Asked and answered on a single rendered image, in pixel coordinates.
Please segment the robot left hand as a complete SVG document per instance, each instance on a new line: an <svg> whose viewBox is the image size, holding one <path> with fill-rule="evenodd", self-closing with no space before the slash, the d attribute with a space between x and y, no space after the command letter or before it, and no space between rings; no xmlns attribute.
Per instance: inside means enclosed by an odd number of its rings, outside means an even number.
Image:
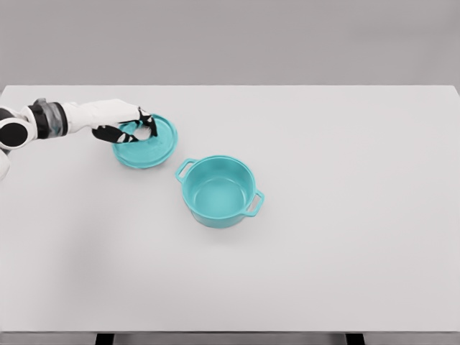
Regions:
<svg viewBox="0 0 460 345"><path fill-rule="evenodd" d="M125 101L114 99L95 102L95 127L91 130L95 138L112 144L141 142L157 136L157 125L150 113ZM147 130L141 138L122 131L114 124L134 123Z"/></svg>

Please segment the teal pot lid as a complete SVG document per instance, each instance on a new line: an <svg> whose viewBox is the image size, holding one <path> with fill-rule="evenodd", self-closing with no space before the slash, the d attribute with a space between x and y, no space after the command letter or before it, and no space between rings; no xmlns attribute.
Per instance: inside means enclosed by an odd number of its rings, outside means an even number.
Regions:
<svg viewBox="0 0 460 345"><path fill-rule="evenodd" d="M123 132L143 137L139 142L112 144L114 156L123 165L136 169L154 167L166 161L175 151L178 133L173 123L156 114L152 118L157 127L156 137L147 138L141 134L142 131L134 122L119 125Z"/></svg>

